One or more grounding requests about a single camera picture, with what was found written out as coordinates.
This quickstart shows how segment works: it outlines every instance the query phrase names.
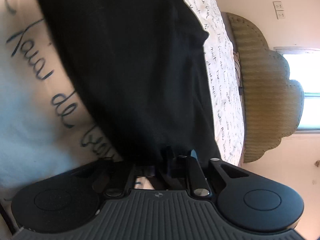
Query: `ribbed gray panel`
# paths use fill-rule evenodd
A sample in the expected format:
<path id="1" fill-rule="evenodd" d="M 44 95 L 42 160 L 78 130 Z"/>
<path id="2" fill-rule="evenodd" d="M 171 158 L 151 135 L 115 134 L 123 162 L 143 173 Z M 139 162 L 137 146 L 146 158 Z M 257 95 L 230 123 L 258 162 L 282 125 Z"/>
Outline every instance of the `ribbed gray panel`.
<path id="1" fill-rule="evenodd" d="M 97 217 L 73 231 L 39 234 L 23 229 L 14 240 L 303 240 L 294 230 L 276 235 L 242 232 L 225 222 L 208 201 L 186 191 L 132 190 L 106 202 Z"/>

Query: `window pane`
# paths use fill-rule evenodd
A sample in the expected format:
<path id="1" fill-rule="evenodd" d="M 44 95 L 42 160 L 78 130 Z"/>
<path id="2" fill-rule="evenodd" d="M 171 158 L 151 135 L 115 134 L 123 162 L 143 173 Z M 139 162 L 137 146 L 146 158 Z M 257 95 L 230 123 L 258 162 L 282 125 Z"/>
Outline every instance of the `window pane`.
<path id="1" fill-rule="evenodd" d="M 290 79 L 300 82 L 305 93 L 320 93 L 320 54 L 284 54 L 290 66 Z"/>
<path id="2" fill-rule="evenodd" d="M 299 128 L 320 128 L 320 98 L 305 98 Z"/>

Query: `white bedding with handwriting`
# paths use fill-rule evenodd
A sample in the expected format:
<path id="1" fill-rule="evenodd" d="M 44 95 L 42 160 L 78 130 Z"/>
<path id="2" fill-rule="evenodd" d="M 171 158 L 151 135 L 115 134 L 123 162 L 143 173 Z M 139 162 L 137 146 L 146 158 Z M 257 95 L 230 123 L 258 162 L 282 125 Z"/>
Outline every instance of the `white bedding with handwriting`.
<path id="1" fill-rule="evenodd" d="M 210 33 L 204 51 L 215 139 L 237 165 L 244 138 L 232 45 L 215 0 L 185 0 Z M 121 158 L 68 79 L 36 0 L 0 0 L 0 201 L 10 213 L 25 185 L 91 162 Z M 0 217 L 0 239 L 10 234 Z"/>

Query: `wall socket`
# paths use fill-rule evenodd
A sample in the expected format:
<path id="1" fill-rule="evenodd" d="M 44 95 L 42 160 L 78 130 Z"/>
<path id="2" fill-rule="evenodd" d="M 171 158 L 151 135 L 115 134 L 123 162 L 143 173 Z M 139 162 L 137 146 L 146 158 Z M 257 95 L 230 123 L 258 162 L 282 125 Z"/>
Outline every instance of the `wall socket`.
<path id="1" fill-rule="evenodd" d="M 274 5 L 276 11 L 283 11 L 284 10 L 282 2 L 273 2 L 273 5 Z"/>
<path id="2" fill-rule="evenodd" d="M 284 11 L 276 11 L 278 20 L 285 19 Z"/>

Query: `window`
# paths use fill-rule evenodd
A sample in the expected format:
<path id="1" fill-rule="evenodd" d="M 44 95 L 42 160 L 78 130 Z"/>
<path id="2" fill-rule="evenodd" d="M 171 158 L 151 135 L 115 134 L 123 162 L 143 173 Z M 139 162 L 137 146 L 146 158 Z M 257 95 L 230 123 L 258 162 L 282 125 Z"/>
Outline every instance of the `window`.
<path id="1" fill-rule="evenodd" d="M 275 48 L 288 61 L 290 79 L 300 82 L 305 93 L 298 130 L 320 130 L 320 50 Z"/>

